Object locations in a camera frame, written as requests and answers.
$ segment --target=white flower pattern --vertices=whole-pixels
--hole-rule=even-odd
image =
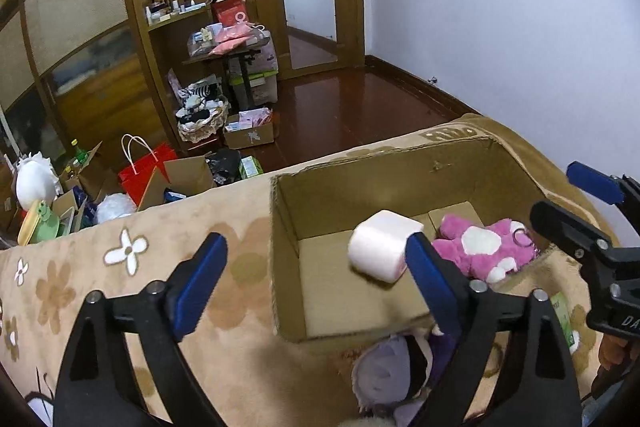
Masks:
[[[22,260],[22,257],[18,259],[18,269],[15,272],[14,280],[18,282],[18,286],[22,286],[24,284],[24,274],[27,273],[29,269],[29,263],[25,263]]]
[[[138,271],[138,255],[144,253],[148,247],[145,237],[140,236],[132,241],[129,230],[122,229],[120,247],[104,254],[104,263],[107,265],[126,263],[127,273],[133,277]]]

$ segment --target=green soda bottle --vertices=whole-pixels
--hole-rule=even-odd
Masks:
[[[71,142],[71,145],[76,149],[76,160],[78,160],[78,163],[80,165],[84,165],[86,161],[89,159],[89,153],[84,149],[80,149],[78,147],[78,140],[76,139],[74,139],[73,142]]]

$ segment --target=purple plush toy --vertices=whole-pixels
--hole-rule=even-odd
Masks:
[[[440,235],[443,239],[433,241],[440,256],[455,263],[466,276],[489,284],[518,271],[538,253],[526,227],[511,219],[501,219],[482,229],[447,214],[440,225]]]

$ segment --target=bolt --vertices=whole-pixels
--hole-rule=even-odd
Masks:
[[[146,291],[151,295],[156,295],[164,290],[164,281],[151,281],[146,285]]]
[[[474,279],[469,283],[469,288],[471,288],[476,293],[484,293],[489,289],[489,286],[487,286],[486,282],[484,281]]]
[[[100,290],[94,290],[92,292],[89,292],[84,300],[88,304],[95,304],[97,301],[99,301],[103,297],[104,297],[104,295]]]
[[[546,294],[544,290],[538,288],[537,290],[533,290],[533,296],[536,298],[536,301],[544,302],[549,299],[549,295]]]
[[[622,290],[620,289],[619,284],[611,283],[611,286],[609,286],[609,291],[611,292],[611,296],[614,299],[620,299],[620,295],[622,295]]]

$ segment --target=toilet paper roll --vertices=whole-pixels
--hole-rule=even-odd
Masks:
[[[381,210],[360,223],[351,235],[348,257],[355,269],[394,283],[406,270],[404,247],[410,235],[424,225],[390,210]]]

